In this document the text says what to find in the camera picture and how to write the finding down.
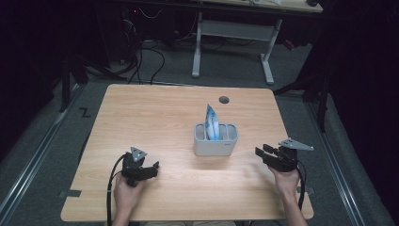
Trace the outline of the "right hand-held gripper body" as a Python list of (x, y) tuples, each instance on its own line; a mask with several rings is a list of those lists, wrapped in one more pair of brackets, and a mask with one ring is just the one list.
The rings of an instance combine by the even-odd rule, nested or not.
[(297, 152), (313, 150), (313, 146), (304, 144), (290, 137), (283, 141), (280, 141), (277, 151), (277, 170), (281, 172), (289, 172), (295, 170), (298, 164)]

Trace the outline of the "person's right hand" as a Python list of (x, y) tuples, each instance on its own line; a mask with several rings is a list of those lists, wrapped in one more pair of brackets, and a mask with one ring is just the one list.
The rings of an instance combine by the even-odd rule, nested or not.
[(299, 183), (299, 174), (296, 169), (281, 172), (269, 167), (275, 177), (277, 190), (284, 200), (296, 200), (296, 187)]

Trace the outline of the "metal floor rail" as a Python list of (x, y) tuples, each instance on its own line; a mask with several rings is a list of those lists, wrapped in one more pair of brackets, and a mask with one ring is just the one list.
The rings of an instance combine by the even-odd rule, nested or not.
[(327, 164), (330, 168), (331, 176), (338, 189), (339, 195), (343, 202), (343, 206), (352, 223), (352, 226), (366, 226), (365, 220), (359, 210), (358, 204), (355, 200), (352, 189), (347, 183), (343, 171), (338, 163), (338, 160), (332, 150), (332, 146), (328, 140), (327, 134), (320, 129), (317, 121), (317, 113), (313, 104), (304, 104), (308, 114), (311, 117), (311, 122), (315, 127), (316, 133), (321, 140), (322, 150), (327, 159)]
[(71, 99), (61, 111), (57, 98), (44, 107), (0, 164), (0, 226), (7, 226), (25, 192), (39, 172), (59, 130), (85, 85), (72, 87)]

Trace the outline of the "person's left hand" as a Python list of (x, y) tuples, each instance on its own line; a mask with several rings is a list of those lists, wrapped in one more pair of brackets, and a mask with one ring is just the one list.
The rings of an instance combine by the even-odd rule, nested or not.
[(117, 207), (117, 217), (130, 218), (136, 208), (146, 182), (140, 181), (136, 186), (129, 186), (127, 179), (121, 175), (116, 177), (114, 198)]

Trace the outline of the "black stand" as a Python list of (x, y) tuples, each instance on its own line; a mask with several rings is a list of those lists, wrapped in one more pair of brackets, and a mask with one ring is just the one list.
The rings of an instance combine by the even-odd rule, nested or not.
[(302, 100), (306, 103), (316, 101), (318, 109), (316, 122), (322, 132), (326, 131), (325, 117), (327, 112), (327, 94), (329, 85), (329, 73), (319, 63), (306, 61), (301, 68), (295, 82), (273, 91), (275, 95), (281, 95), (290, 90), (303, 90)]
[(68, 55), (62, 62), (62, 102), (60, 112), (65, 112), (67, 107), (72, 103), (71, 77), (74, 78), (78, 85), (86, 85), (88, 83), (88, 73), (86, 66), (89, 66), (97, 72), (116, 80), (124, 80), (124, 77), (113, 73), (105, 67), (100, 66), (94, 61), (80, 55)]

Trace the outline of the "grey desk organizer container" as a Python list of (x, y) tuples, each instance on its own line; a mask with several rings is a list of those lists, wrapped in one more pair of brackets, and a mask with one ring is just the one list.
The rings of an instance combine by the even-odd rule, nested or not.
[(199, 123), (194, 129), (194, 154), (198, 156), (230, 156), (239, 138), (234, 124), (219, 125), (219, 140), (210, 140), (205, 125)]

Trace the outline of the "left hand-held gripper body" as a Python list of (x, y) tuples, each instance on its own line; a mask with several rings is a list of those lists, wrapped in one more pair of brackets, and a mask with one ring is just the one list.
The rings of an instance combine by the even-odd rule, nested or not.
[(144, 151), (132, 147), (131, 151), (123, 156), (121, 174), (126, 178), (128, 186), (136, 187), (146, 155)]

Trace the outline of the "blue and white packet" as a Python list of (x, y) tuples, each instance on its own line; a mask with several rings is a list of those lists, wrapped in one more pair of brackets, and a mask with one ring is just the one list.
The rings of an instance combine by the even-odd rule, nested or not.
[(210, 105), (207, 105), (205, 117), (205, 129), (209, 140), (219, 140), (219, 119)]

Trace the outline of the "wooden desk with white legs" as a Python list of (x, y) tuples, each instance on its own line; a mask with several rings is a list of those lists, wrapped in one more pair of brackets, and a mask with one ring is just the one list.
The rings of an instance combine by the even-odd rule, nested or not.
[[(278, 37), (284, 17), (319, 16), (323, 8), (319, 0), (124, 0), (142, 7), (160, 9), (195, 10), (197, 16), (196, 48), (192, 76), (200, 76), (201, 38), (203, 36), (266, 41), (268, 46), (260, 61), (268, 85), (274, 84), (269, 58)], [(258, 16), (255, 23), (229, 22), (227, 19), (205, 19), (207, 13), (232, 14), (233, 16)]]

